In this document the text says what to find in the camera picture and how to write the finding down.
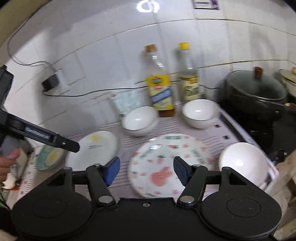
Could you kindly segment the person's left hand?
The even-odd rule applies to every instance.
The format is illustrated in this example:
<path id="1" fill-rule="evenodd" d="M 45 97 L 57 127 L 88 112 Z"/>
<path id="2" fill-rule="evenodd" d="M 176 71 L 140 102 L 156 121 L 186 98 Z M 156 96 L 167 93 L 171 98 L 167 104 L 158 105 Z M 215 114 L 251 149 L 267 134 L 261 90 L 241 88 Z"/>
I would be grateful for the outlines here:
<path id="1" fill-rule="evenodd" d="M 6 180 L 7 174 L 10 173 L 10 168 L 16 163 L 17 158 L 20 156 L 20 147 L 14 149 L 6 157 L 0 157 L 0 181 Z"/>

